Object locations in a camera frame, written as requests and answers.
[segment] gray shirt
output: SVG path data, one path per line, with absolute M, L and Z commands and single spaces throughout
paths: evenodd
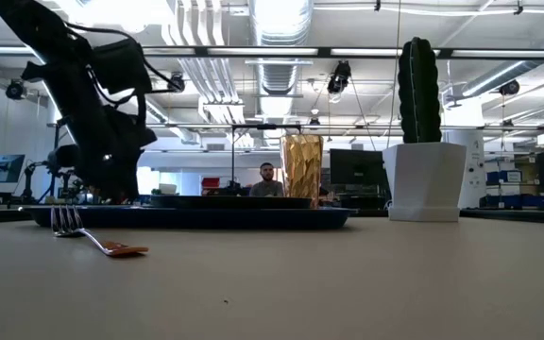
M 282 190 L 282 183 L 275 180 L 265 181 L 253 185 L 249 195 L 252 197 L 266 197 L 266 196 L 275 196 L 283 197 L 284 192 Z

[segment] gray tabletop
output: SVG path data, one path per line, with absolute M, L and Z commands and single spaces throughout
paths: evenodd
M 96 232 L 0 224 L 0 339 L 544 339 L 540 224 Z

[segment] fork tines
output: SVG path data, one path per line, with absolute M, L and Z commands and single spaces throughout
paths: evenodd
M 52 206 L 50 210 L 50 224 L 52 231 L 56 234 L 72 233 L 78 229 L 83 229 L 81 217 L 75 206 L 72 206 L 72 212 L 68 205 Z

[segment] man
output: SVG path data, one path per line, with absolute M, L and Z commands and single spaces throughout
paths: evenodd
M 274 177 L 274 166 L 269 162 L 265 162 L 260 166 L 260 176 L 262 176 L 262 181 L 253 185 L 249 195 L 252 197 L 283 197 L 284 192 L 282 190 L 282 183 L 275 181 L 272 178 Z

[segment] table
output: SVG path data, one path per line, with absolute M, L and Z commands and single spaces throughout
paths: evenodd
M 542 224 L 96 232 L 0 224 L 0 339 L 544 339 Z

